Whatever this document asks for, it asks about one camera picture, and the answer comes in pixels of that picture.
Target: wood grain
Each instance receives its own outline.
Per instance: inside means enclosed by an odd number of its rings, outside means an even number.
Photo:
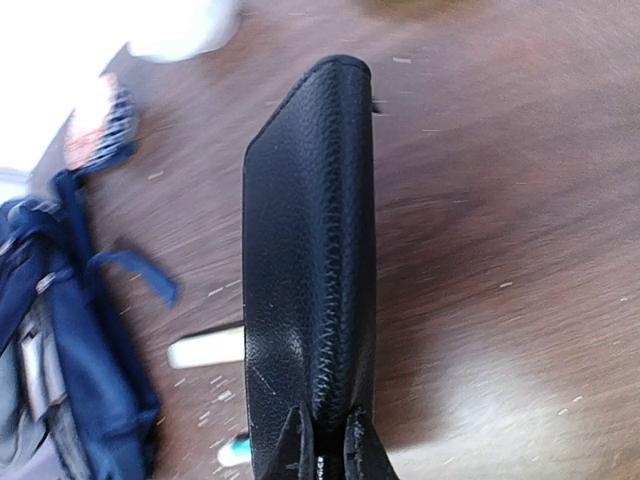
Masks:
[[[184,286],[167,311],[109,272],[164,398],[156,478],[250,478],[215,460],[246,428],[242,365],[175,372],[166,349],[241,317],[239,284],[208,293],[240,279],[244,149],[338,52],[384,112],[377,425],[400,477],[640,478],[639,34],[634,2],[283,0],[216,53],[118,54],[141,140],[91,178],[96,236]],[[36,185],[59,162],[58,138]]]

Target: bag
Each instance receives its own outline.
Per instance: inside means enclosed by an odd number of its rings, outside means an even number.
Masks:
[[[160,401],[100,266],[139,272],[170,306],[178,287],[133,252],[94,255],[80,178],[53,186],[59,203],[0,207],[0,478],[143,480]]]
[[[373,426],[371,74],[325,58],[244,163],[245,372],[259,480],[395,480]]]

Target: backpack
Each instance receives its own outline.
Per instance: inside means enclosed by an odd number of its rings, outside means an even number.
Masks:
[[[0,206],[0,478],[143,480],[160,400],[100,267],[140,273],[169,306],[178,287],[134,252],[95,254],[81,178],[52,186],[57,202]]]

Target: brown object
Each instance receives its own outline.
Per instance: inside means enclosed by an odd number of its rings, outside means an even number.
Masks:
[[[384,112],[377,428],[400,478],[640,477],[640,4],[291,0],[219,52],[109,67],[145,113],[138,153],[91,177],[96,235],[184,285],[166,310],[108,275],[164,398],[155,478],[250,478],[215,460],[246,429],[243,366],[172,371],[166,349],[241,318],[244,149],[337,52]]]

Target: wallet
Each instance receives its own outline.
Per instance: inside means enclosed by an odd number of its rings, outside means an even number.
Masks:
[[[397,478],[373,426],[371,73],[327,57],[247,148],[245,370],[260,480]]]

